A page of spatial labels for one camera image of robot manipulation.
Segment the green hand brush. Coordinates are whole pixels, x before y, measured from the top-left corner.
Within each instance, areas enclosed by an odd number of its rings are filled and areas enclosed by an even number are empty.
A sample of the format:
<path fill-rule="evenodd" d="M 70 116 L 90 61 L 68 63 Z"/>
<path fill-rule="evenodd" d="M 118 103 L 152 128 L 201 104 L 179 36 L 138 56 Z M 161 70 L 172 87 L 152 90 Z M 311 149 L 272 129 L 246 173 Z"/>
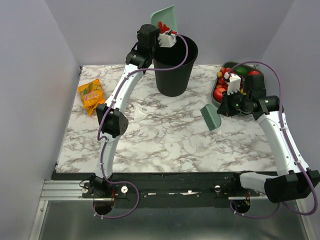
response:
<path fill-rule="evenodd" d="M 212 104 L 206 104 L 200 109 L 201 115 L 209 131 L 218 129 L 222 124 L 222 119 L 217 113 L 217 108 Z"/>

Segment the white tissue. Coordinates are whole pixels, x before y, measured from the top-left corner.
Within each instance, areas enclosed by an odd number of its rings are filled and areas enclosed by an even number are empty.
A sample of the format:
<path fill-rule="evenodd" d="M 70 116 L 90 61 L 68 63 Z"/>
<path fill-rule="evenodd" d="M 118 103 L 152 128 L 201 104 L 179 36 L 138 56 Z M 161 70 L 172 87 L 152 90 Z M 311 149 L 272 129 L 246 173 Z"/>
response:
<path fill-rule="evenodd" d="M 148 116 L 146 108 L 135 102 L 132 105 L 134 107 L 133 120 L 135 122 L 143 121 Z"/>

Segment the red paper scrap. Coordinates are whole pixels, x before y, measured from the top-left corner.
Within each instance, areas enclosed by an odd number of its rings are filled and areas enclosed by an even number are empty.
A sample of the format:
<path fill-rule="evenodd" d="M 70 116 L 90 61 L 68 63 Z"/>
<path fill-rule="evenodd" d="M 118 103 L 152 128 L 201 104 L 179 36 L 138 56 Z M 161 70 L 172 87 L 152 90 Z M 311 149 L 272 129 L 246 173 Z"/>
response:
<path fill-rule="evenodd" d="M 166 24 L 162 23 L 161 21 L 159 21 L 157 23 L 160 34 L 164 34 L 164 35 L 171 35 L 171 34 L 176 34 L 177 32 L 174 30 L 171 30 Z"/>

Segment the green plastic dustpan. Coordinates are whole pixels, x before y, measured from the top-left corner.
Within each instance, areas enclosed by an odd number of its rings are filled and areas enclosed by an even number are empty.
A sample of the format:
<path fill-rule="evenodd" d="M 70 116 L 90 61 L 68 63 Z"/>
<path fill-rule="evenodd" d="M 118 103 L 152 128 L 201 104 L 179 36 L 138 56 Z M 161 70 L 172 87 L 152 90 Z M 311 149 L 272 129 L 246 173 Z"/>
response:
<path fill-rule="evenodd" d="M 170 30 L 177 32 L 178 26 L 177 26 L 177 20 L 176 20 L 175 5 L 153 12 L 150 16 L 150 23 L 157 27 L 158 22 L 162 22 L 162 24 L 169 27 Z"/>

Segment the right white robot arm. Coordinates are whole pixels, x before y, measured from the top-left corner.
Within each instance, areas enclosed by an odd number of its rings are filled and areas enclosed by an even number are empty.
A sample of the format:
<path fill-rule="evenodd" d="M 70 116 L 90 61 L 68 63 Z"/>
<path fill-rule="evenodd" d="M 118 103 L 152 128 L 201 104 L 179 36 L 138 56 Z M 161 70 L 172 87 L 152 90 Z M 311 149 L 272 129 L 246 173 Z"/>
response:
<path fill-rule="evenodd" d="M 276 176 L 253 171 L 239 174 L 230 183 L 230 191 L 241 196 L 248 189 L 265 194 L 272 203 L 306 198 L 320 182 L 320 173 L 309 165 L 295 145 L 286 123 L 286 115 L 276 95 L 267 95 L 262 74 L 241 78 L 224 75 L 228 85 L 217 113 L 232 117 L 239 113 L 253 115 L 262 128 L 276 164 Z"/>

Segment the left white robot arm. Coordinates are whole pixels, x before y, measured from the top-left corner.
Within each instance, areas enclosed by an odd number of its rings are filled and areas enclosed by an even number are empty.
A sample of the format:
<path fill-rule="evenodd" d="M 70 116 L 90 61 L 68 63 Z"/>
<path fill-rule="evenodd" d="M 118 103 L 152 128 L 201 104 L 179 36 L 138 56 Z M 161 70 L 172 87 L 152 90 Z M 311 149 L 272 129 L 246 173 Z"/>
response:
<path fill-rule="evenodd" d="M 160 30 L 152 24 L 140 27 L 137 43 L 126 56 L 122 77 L 111 96 L 96 108 L 99 123 L 97 139 L 101 142 L 101 149 L 97 169 L 90 176 L 89 183 L 101 198 L 107 197 L 112 191 L 110 177 L 116 148 L 129 125 L 124 111 L 134 87 L 152 63 L 159 34 Z"/>

